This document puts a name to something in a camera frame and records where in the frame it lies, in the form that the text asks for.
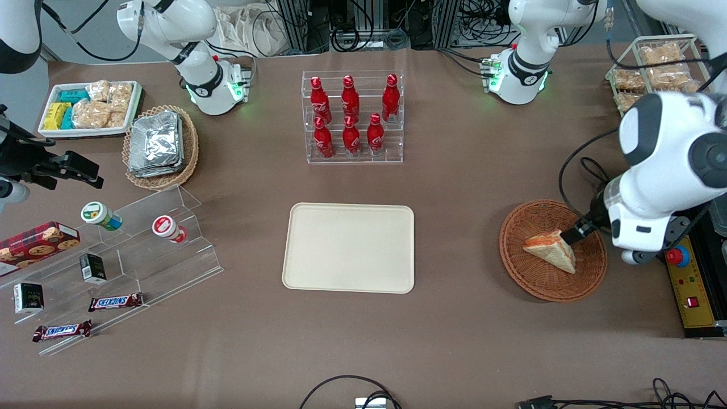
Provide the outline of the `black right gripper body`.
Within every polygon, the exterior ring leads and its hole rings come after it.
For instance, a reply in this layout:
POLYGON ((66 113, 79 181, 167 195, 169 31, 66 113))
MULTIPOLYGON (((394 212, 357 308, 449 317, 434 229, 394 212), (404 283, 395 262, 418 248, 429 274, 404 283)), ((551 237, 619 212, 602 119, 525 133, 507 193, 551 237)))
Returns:
POLYGON ((7 106, 1 105, 1 175, 12 181, 37 184, 48 190, 57 186, 56 179, 42 174, 44 165, 55 157, 47 151, 56 144, 47 138, 35 138, 23 127, 16 125, 6 115, 7 106))

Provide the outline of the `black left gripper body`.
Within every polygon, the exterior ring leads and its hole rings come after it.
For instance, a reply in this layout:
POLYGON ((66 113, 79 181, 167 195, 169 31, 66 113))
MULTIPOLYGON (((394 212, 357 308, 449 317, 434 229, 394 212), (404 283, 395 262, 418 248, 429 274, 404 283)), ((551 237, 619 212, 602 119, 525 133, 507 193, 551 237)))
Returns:
POLYGON ((604 202, 604 191, 598 191, 590 201, 588 231, 611 232, 611 221, 604 202))

